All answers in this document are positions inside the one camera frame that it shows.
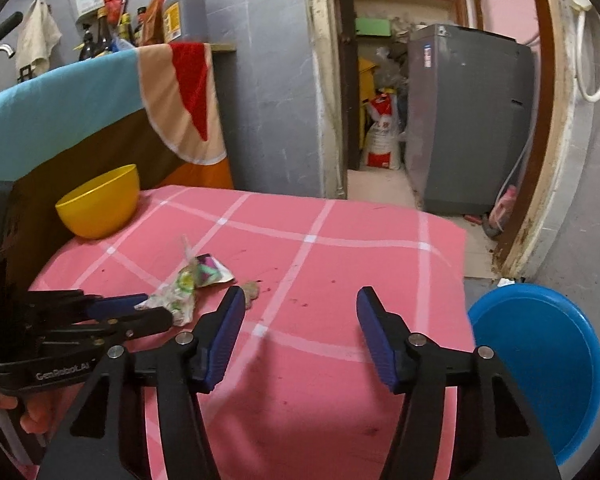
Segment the person's left hand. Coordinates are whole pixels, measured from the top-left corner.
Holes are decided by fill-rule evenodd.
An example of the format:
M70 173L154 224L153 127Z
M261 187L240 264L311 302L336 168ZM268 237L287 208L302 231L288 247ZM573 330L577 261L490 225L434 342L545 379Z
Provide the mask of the person's left hand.
M23 401L26 408L20 417L22 429L27 434L47 434L53 426L63 395L60 390L52 390L27 396ZM0 393L0 410L14 410L18 405L17 398Z

